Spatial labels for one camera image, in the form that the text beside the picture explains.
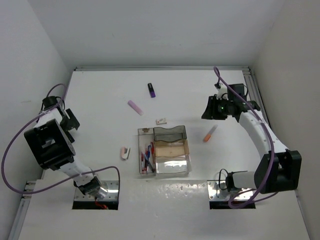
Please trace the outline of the pink mini stapler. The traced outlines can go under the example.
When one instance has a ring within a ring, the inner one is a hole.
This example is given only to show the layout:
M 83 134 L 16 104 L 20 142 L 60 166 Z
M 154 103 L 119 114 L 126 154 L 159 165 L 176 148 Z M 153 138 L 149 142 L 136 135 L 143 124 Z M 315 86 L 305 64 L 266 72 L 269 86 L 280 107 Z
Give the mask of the pink mini stapler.
M 131 151 L 131 148 L 127 148 L 125 146 L 123 146 L 121 148 L 121 151 L 120 151 L 120 157 L 122 158 L 122 160 L 126 161 L 129 159 L 129 156 L 130 156 L 130 151 Z

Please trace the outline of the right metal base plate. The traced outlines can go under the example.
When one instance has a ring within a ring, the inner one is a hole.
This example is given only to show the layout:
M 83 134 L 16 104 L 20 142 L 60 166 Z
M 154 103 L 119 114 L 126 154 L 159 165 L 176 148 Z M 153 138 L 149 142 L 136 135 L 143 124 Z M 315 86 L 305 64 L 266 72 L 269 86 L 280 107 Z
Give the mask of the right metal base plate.
M 208 197 L 211 202 L 227 202 L 230 197 L 238 194 L 234 198 L 235 201 L 247 201 L 252 197 L 254 191 L 249 188 L 241 188 L 240 190 L 222 190 L 219 187 L 219 182 L 217 180 L 208 180 L 207 181 L 207 191 Z

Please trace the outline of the red gel pen in tray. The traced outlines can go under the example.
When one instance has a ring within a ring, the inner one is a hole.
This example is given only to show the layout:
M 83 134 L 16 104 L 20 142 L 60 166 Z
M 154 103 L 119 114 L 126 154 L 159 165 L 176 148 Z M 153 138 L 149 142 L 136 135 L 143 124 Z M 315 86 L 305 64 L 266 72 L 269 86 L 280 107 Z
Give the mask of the red gel pen in tray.
M 145 153 L 141 152 L 141 172 L 145 172 Z

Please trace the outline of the long smoky clear tray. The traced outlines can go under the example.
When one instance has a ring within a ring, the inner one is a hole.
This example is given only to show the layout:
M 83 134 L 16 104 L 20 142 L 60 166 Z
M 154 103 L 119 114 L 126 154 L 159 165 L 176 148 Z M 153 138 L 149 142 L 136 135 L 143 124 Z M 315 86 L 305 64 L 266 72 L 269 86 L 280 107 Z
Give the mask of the long smoky clear tray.
M 154 159 L 150 156 L 149 161 L 154 168 L 154 172 L 151 171 L 148 166 L 147 173 L 142 173 L 141 170 L 141 152 L 145 153 L 145 150 L 148 149 L 148 146 L 151 142 L 154 144 L 155 149 L 155 141 L 154 141 L 154 129 L 153 128 L 139 128 L 137 130 L 137 141 L 138 141 L 138 167 L 139 174 L 141 177 L 154 177 L 156 175 L 156 159 L 155 159 L 155 151 L 154 151 Z

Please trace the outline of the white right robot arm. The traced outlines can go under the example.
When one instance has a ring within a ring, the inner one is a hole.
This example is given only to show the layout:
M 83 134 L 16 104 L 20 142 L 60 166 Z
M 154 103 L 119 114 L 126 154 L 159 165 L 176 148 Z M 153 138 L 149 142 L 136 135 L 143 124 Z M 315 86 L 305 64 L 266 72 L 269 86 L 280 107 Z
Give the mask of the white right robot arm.
M 299 184 L 302 156 L 297 150 L 289 150 L 265 122 L 261 108 L 254 100 L 248 100 L 242 83 L 227 89 L 215 84 L 218 93 L 209 96 L 202 114 L 205 120 L 226 120 L 229 116 L 246 130 L 255 145 L 260 162 L 255 171 L 229 172 L 225 190 L 254 189 L 261 194 L 296 190 Z

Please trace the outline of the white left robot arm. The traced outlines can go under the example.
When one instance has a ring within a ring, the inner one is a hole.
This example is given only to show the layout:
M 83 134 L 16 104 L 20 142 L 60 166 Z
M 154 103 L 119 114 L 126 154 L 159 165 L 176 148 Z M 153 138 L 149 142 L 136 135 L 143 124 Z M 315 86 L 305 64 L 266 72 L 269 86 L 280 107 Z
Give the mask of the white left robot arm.
M 53 108 L 58 100 L 57 96 L 42 100 L 44 115 L 24 133 L 24 138 L 42 169 L 63 172 L 72 178 L 83 195 L 103 199 L 108 190 L 102 187 L 98 176 L 76 158 L 75 140 L 70 131 L 77 130 L 80 123 L 71 109 L 64 109 L 63 105 Z

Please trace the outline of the blue gel pen clear cap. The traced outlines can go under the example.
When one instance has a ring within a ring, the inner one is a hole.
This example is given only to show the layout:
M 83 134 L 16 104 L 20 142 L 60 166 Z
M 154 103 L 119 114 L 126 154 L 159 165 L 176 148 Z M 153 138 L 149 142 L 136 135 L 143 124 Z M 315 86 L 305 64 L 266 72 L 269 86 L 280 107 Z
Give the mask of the blue gel pen clear cap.
M 150 161 L 147 159 L 147 156 L 145 153 L 143 153 L 144 156 L 144 160 L 147 162 L 147 166 L 149 166 L 149 168 L 151 169 L 151 171 L 154 173 L 155 169 L 153 168 L 152 164 L 150 163 Z

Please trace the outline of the amber clear tray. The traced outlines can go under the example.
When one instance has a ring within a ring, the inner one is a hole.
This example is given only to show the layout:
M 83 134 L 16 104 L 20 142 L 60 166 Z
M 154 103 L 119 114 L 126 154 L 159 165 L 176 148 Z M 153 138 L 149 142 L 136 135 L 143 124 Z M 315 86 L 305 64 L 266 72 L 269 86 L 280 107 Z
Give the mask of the amber clear tray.
M 183 155 L 189 155 L 189 145 L 186 139 L 174 142 L 155 141 L 154 151 L 156 157 L 175 158 Z

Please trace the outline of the red gel pen clear cap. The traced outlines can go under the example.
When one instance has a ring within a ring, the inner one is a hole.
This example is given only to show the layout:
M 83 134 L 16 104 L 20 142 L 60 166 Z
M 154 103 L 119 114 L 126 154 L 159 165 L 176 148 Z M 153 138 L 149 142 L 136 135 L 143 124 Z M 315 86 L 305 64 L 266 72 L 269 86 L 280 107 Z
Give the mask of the red gel pen clear cap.
M 142 154 L 143 155 L 143 160 L 144 160 L 144 165 L 143 165 L 143 171 L 145 173 L 148 172 L 148 150 L 146 149 L 145 152 Z

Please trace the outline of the clear transparent tray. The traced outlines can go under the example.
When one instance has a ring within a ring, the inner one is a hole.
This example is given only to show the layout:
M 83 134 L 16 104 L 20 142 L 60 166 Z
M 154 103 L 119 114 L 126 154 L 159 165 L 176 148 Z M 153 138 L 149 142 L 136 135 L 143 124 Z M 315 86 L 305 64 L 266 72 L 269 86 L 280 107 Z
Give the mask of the clear transparent tray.
M 191 160 L 188 154 L 176 157 L 156 157 L 155 177 L 157 179 L 184 178 L 192 171 Z

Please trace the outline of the grey clear tray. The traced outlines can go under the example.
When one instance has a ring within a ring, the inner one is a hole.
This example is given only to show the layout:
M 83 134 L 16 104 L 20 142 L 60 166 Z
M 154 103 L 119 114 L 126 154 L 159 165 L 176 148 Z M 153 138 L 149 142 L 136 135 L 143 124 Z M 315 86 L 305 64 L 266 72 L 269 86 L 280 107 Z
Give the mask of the grey clear tray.
M 186 127 L 178 125 L 172 128 L 154 127 L 153 128 L 154 141 L 176 142 L 187 139 Z

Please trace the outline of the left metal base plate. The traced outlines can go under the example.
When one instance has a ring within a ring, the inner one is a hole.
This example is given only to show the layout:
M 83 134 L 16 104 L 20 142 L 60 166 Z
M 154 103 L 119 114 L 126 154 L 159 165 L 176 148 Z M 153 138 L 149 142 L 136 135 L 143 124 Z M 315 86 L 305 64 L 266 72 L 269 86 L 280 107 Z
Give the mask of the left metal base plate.
M 118 180 L 102 180 L 101 187 L 98 192 L 97 200 L 100 202 L 117 201 L 118 193 L 119 193 Z M 78 188 L 76 188 L 73 200 L 78 202 L 94 202 L 95 197 L 89 194 L 84 195 L 81 193 L 81 191 Z

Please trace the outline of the metal base plate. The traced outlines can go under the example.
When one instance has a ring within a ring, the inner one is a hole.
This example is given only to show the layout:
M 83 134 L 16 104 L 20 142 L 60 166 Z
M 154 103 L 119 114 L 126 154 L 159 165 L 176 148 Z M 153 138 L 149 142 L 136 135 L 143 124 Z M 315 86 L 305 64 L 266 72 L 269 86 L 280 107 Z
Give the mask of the metal base plate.
M 249 188 L 241 188 L 240 190 L 222 190 L 219 187 L 219 182 L 217 180 L 208 180 L 207 181 L 207 191 L 208 197 L 211 202 L 227 202 L 230 197 L 238 194 L 234 198 L 235 201 L 247 201 L 252 197 L 254 191 Z
M 97 200 L 100 202 L 117 201 L 118 193 L 119 193 L 118 180 L 102 180 L 101 187 L 98 192 Z M 78 188 L 76 188 L 73 200 L 78 202 L 94 202 L 95 197 L 89 194 L 84 195 L 81 193 L 81 191 Z

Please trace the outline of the blue ballpoint pen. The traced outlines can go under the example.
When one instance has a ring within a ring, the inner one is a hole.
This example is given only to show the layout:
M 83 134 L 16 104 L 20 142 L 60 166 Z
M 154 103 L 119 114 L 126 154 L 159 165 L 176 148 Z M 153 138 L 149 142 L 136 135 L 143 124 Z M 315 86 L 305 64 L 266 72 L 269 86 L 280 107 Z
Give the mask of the blue ballpoint pen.
M 147 151 L 146 151 L 146 156 L 147 156 L 147 159 L 149 160 L 150 159 L 150 156 L 151 156 L 151 149 L 152 149 L 152 146 L 149 145 L 147 147 Z

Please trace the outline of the purple black highlighter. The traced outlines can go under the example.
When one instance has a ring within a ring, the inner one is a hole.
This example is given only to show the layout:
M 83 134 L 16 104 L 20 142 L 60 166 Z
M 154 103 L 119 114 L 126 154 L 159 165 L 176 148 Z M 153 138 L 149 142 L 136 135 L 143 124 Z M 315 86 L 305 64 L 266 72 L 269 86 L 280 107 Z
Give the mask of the purple black highlighter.
M 147 87 L 148 87 L 148 91 L 149 91 L 150 97 L 151 98 L 155 98 L 156 97 L 156 93 L 155 93 L 155 90 L 153 88 L 152 83 L 148 83 Z

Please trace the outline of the red ballpoint pen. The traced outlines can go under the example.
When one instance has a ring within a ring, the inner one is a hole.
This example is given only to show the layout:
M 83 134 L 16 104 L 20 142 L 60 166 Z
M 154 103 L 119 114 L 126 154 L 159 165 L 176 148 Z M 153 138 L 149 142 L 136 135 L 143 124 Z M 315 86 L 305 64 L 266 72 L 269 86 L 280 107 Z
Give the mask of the red ballpoint pen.
M 150 143 L 150 156 L 154 160 L 154 143 L 153 142 Z

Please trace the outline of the orange pastel highlighter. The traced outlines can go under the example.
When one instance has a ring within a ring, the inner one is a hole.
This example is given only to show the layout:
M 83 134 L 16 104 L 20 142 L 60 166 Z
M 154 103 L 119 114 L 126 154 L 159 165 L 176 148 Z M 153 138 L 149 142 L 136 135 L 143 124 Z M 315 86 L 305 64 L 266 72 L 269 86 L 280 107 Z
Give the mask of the orange pastel highlighter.
M 210 138 L 212 137 L 214 131 L 215 131 L 217 128 L 218 128 L 218 125 L 215 124 L 215 125 L 209 130 L 209 132 L 208 132 L 208 133 L 205 135 L 205 137 L 203 138 L 203 142 L 204 142 L 204 143 L 207 143 L 207 142 L 210 140 Z

